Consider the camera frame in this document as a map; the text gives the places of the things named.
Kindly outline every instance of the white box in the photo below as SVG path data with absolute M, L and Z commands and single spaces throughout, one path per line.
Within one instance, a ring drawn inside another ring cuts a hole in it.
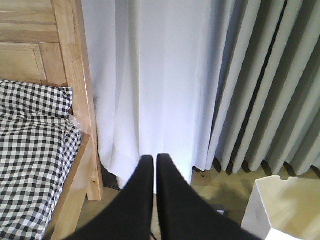
M 264 240 L 320 240 L 320 179 L 257 179 L 241 227 Z

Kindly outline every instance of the gingham fabric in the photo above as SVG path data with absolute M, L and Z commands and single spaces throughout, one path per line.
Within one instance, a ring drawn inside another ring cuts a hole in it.
M 72 89 L 0 79 L 0 104 L 13 111 L 65 118 L 72 106 Z
M 18 96 L 17 89 L 10 92 L 11 88 L 2 87 L 0 84 L 1 95 Z M 3 103 L 0 101 L 0 239 L 39 240 L 79 150 L 81 133 L 67 118 L 39 114 L 51 111 L 43 104 L 41 110 L 33 104 L 32 111 L 21 111 Z

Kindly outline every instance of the wooden panel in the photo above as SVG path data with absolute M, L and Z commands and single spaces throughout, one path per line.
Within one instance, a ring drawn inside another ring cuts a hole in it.
M 45 239 L 64 239 L 76 230 L 93 172 L 92 154 L 93 145 L 90 136 L 84 135 L 81 148 L 66 178 L 59 202 L 46 230 Z
M 37 84 L 46 80 L 39 45 L 0 42 L 0 79 Z
M 51 0 L 0 0 L 2 12 L 53 12 Z
M 47 82 L 51 86 L 67 86 L 64 63 L 58 43 L 40 43 Z
M 5 12 L 0 11 L 0 23 L 30 23 L 55 25 L 56 18 L 53 12 Z
M 74 91 L 73 114 L 83 131 L 92 137 L 94 171 L 88 188 L 90 200 L 101 200 L 103 184 L 98 157 L 97 125 L 89 69 L 84 19 L 80 0 L 53 0 L 68 85 Z
M 0 42 L 12 43 L 58 43 L 55 25 L 0 23 Z
M 50 0 L 0 0 L 0 42 L 58 43 Z

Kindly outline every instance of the wooden headboard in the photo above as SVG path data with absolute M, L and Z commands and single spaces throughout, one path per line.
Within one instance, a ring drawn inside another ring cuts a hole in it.
M 0 0 L 0 79 L 73 88 L 73 115 L 91 136 L 87 191 L 101 200 L 97 126 L 81 0 Z

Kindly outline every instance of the curtain fold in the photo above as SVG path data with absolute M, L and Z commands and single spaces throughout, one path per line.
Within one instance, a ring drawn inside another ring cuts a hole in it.
M 103 166 L 320 167 L 320 2 L 82 0 Z
M 216 151 L 208 156 L 207 169 L 213 156 L 223 170 L 231 162 L 234 173 L 244 160 L 251 171 L 266 160 L 274 174 L 285 162 L 299 175 L 318 167 L 320 151 L 312 136 L 320 107 L 318 11 L 318 1 L 262 2 L 237 85 L 222 93 L 232 101 L 220 125 L 213 126 L 213 133 L 221 132 L 212 135 L 210 147 Z

